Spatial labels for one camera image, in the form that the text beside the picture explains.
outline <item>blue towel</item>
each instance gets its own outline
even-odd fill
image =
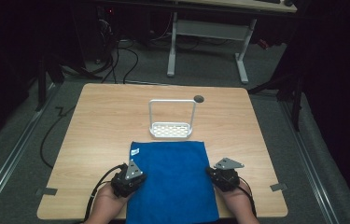
[[[132,142],[130,159],[147,175],[128,201],[127,224],[190,224],[218,219],[203,142]]]

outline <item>human hand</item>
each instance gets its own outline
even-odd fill
[[[251,195],[251,190],[247,184],[241,181],[239,187],[244,189],[249,195]],[[252,204],[248,196],[243,191],[241,191],[240,189],[234,189],[232,191],[223,192],[220,188],[216,186],[215,189],[216,192],[224,199],[227,208],[235,215],[238,223],[259,223],[259,221],[253,214]]]
[[[119,214],[131,197],[132,194],[126,198],[117,197],[111,184],[106,183],[98,190],[90,217],[84,224],[107,224]]]

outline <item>white dish rack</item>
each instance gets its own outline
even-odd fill
[[[190,103],[192,104],[192,112],[189,123],[186,122],[167,122],[167,121],[153,121],[152,107],[156,103]],[[196,102],[194,100],[163,100],[154,99],[148,103],[149,119],[150,119],[150,133],[156,138],[188,138],[192,133],[192,122],[194,120]]]

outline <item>white metal frame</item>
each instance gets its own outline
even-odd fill
[[[189,123],[186,122],[153,122],[152,106],[154,103],[192,103],[192,113]],[[150,100],[148,103],[150,133],[156,138],[188,138],[192,133],[196,102],[194,100]]]
[[[184,21],[177,19],[177,13],[174,13],[172,28],[172,46],[169,53],[168,77],[175,75],[175,40],[177,35],[195,35],[202,37],[212,37],[231,40],[242,40],[244,44],[240,53],[235,54],[235,61],[238,66],[239,76],[242,83],[247,84],[248,78],[244,65],[244,56],[250,38],[253,34],[257,20],[250,22],[249,26],[229,25],[223,23],[203,22],[203,21]]]

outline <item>wire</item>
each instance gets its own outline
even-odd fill
[[[169,46],[171,45],[171,40],[166,40],[166,38],[168,37],[171,37],[170,35],[167,35],[167,36],[164,36],[163,38],[161,39],[157,39],[157,40],[154,40],[154,41],[150,41],[150,43],[152,45],[155,45],[155,46],[158,46],[158,47],[166,47],[166,46]]]
[[[137,54],[133,50],[131,50],[131,49],[124,49],[124,50],[128,50],[129,52],[133,53],[134,56],[136,56],[136,62],[134,63],[133,67],[125,74],[125,76],[122,80],[123,84],[125,84],[126,77],[132,72],[132,70],[134,70],[134,68],[137,66],[137,63],[139,62],[139,57],[137,56]]]
[[[214,46],[221,46],[221,45],[225,45],[227,42],[230,42],[229,39],[226,39],[226,40],[223,40],[223,41],[220,42],[220,43],[215,43],[215,42],[203,40],[202,38],[200,39],[200,41],[201,41],[202,43],[204,43],[204,44],[210,44],[210,45],[214,45]]]
[[[88,217],[90,216],[90,212],[91,212],[91,208],[92,208],[92,203],[93,203],[93,199],[95,198],[95,195],[98,191],[98,188],[103,184],[103,181],[105,180],[105,178],[111,173],[113,172],[114,170],[116,169],[122,169],[124,165],[118,165],[118,166],[115,166],[113,168],[111,168],[109,171],[107,171],[103,176],[102,178],[99,180],[99,182],[96,184],[95,188],[93,189],[92,193],[91,193],[91,196],[90,196],[90,199],[88,200],[88,204],[87,204],[87,210],[85,211],[85,216],[84,216],[84,221],[86,221],[88,219]]]
[[[224,178],[223,176],[219,176],[222,180],[226,181],[227,183],[229,183],[230,185],[232,185],[233,187],[236,187],[238,188],[239,190],[241,190],[245,195],[246,197],[249,199],[250,201],[250,205],[251,205],[251,210],[254,214],[255,217],[257,217],[257,211],[256,211],[256,206],[254,205],[254,200],[253,200],[253,193],[251,191],[251,188],[250,186],[247,184],[247,182],[241,178],[240,176],[238,176],[239,179],[241,179],[242,181],[245,182],[245,184],[247,185],[247,187],[250,189],[250,193],[248,193],[245,189],[241,188],[240,186],[237,186],[237,185],[234,185],[232,182],[230,182],[228,179]]]
[[[107,183],[111,183],[111,180],[104,181],[100,185],[107,184]]]
[[[42,162],[44,162],[44,164],[46,164],[50,169],[53,169],[53,165],[49,164],[46,159],[44,158],[44,155],[43,155],[43,150],[44,150],[44,143],[46,142],[47,140],[47,137],[49,136],[50,132],[53,130],[53,128],[55,127],[55,125],[61,121],[62,118],[66,117],[66,115],[68,113],[70,113],[72,110],[74,110],[76,108],[76,106],[74,105],[73,107],[71,107],[69,110],[67,110],[64,114],[62,114],[62,110],[61,110],[61,113],[60,113],[60,116],[59,118],[50,126],[49,130],[46,132],[46,135],[44,136],[43,140],[41,141],[41,144],[40,144],[40,158],[42,160]]]
[[[110,59],[111,59],[111,70],[110,71],[108,71],[108,73],[102,78],[102,81],[101,81],[101,83],[104,83],[105,82],[105,80],[108,78],[108,76],[114,71],[114,65],[113,65],[113,57],[110,57]]]
[[[182,35],[182,39],[183,40],[187,40],[187,38],[185,37],[185,36],[183,36]],[[191,48],[181,48],[179,45],[177,45],[176,44],[176,47],[178,48],[178,49],[185,49],[185,50],[188,50],[188,49],[195,49],[195,48],[197,48],[198,46],[199,46],[199,44],[200,44],[200,38],[198,38],[198,37],[189,37],[189,39],[196,39],[196,43],[195,43],[195,45],[194,46],[192,46]]]
[[[116,59],[116,64],[114,64],[113,67],[113,78],[114,78],[114,83],[117,84],[117,77],[114,69],[117,67],[117,64],[119,64],[119,42],[117,44],[117,59]]]
[[[168,33],[168,30],[169,30],[169,27],[171,27],[171,24],[172,24],[171,21],[172,21],[173,15],[174,15],[174,13],[172,12],[170,17],[169,17],[168,25],[166,26],[166,29],[162,33],[162,35],[160,37],[157,37],[157,38],[154,38],[154,39],[150,39],[151,42],[153,42],[155,40],[160,40],[160,39],[166,38],[167,36],[170,36],[170,35],[167,35],[167,33]]]

